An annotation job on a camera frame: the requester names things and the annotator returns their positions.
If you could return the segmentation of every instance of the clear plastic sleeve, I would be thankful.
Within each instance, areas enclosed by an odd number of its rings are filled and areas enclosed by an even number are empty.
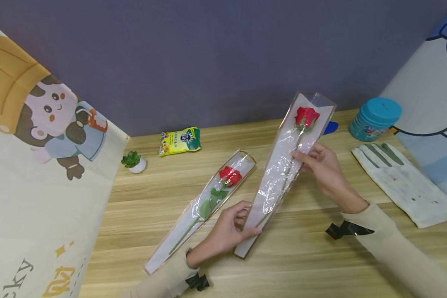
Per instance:
[[[152,274],[177,251],[225,203],[255,165],[255,160],[249,154],[237,150],[185,208],[182,216],[145,264],[146,272]]]
[[[336,104],[318,92],[299,91],[296,94],[278,129],[245,229],[265,226],[298,176],[301,163],[293,159],[291,152],[309,153],[326,129],[335,109]],[[245,257],[256,238],[254,236],[237,245],[234,254]]]

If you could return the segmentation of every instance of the wooden table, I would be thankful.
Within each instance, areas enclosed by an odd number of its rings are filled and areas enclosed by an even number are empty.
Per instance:
[[[447,222],[417,229],[352,156],[351,149],[361,144],[348,132],[356,112],[335,113],[339,129],[323,136],[321,143],[337,153],[358,192],[378,203],[401,232],[447,272]],[[124,167],[119,170],[80,297],[120,297],[144,279],[143,264],[189,201],[238,148],[255,158],[257,169],[224,207],[252,201],[280,122],[202,129],[201,151],[166,157],[157,156],[158,135],[131,138],[126,151],[142,154],[148,166],[138,175]],[[407,155],[394,135],[386,133],[379,141],[390,142]],[[204,239],[218,215],[183,247]],[[246,259],[228,254],[210,261],[202,272],[210,277],[211,288],[186,291],[183,297],[408,297],[355,238],[335,241],[326,235],[331,222],[342,222],[336,206],[311,176],[301,174]]]

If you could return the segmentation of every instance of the white pot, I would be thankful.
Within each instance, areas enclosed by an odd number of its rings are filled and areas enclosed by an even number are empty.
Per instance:
[[[146,160],[141,157],[141,161],[135,167],[129,168],[133,173],[140,173],[146,168]]]

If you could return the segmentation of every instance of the black binder clip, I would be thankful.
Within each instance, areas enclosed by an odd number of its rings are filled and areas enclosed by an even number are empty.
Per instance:
[[[199,285],[197,286],[197,291],[201,292],[201,291],[203,291],[205,288],[207,288],[207,287],[209,287],[209,286],[210,286],[210,285],[209,285],[209,282],[207,281],[207,276],[205,276],[205,274],[202,275],[202,276],[200,277],[200,283],[199,283]]]
[[[373,230],[367,229],[363,226],[356,225],[355,223],[350,223],[348,221],[343,221],[341,226],[337,226],[332,223],[329,228],[326,230],[326,233],[331,236],[331,238],[337,240],[342,238],[344,235],[354,235],[354,236],[362,236],[362,235],[370,235],[374,233]]]
[[[199,274],[196,273],[194,276],[186,279],[185,282],[189,285],[189,288],[197,288],[197,291],[199,292],[210,286],[205,274],[199,276]]]
[[[185,282],[189,285],[189,288],[195,288],[195,286],[199,284],[199,280],[200,280],[199,274],[196,273],[194,276],[186,279]]]

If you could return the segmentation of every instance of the teal jar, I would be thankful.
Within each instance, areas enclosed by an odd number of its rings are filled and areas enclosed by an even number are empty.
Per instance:
[[[365,103],[349,126],[349,132],[359,141],[373,142],[393,126],[402,114],[394,100],[375,97]]]

